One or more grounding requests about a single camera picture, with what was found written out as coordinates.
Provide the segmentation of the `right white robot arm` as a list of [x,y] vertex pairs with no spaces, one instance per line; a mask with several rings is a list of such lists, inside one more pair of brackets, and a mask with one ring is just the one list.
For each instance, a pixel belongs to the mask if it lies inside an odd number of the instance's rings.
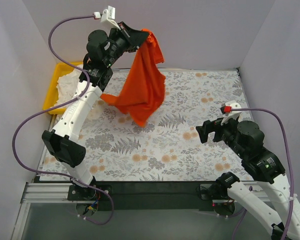
[[222,121],[222,118],[207,120],[196,126],[201,143],[206,143],[208,135],[214,133],[213,141],[223,141],[241,159],[242,167],[262,188],[273,207],[254,195],[232,172],[218,177],[207,193],[240,203],[262,224],[271,239],[300,240],[300,203],[290,196],[291,182],[280,160],[264,147],[264,133],[253,121]]

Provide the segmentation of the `orange t shirt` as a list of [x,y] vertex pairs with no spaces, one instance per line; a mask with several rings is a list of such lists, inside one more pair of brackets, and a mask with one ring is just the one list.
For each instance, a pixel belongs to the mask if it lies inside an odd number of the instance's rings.
[[100,98],[121,113],[129,114],[138,126],[145,127],[165,99],[166,77],[157,67],[165,61],[157,38],[148,29],[142,31],[149,35],[136,52],[120,94],[103,93]]

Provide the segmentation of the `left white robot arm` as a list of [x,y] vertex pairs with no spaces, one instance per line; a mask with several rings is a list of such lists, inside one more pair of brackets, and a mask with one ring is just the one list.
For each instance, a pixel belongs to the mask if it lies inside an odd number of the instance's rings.
[[83,59],[84,72],[79,76],[74,94],[77,99],[68,105],[53,129],[42,134],[47,150],[66,167],[72,181],[80,186],[79,194],[85,200],[93,199],[97,191],[91,184],[94,177],[84,163],[86,149],[78,144],[80,131],[113,75],[112,65],[123,53],[137,51],[148,36],[147,31],[132,29],[124,22],[109,33],[104,30],[91,32]]

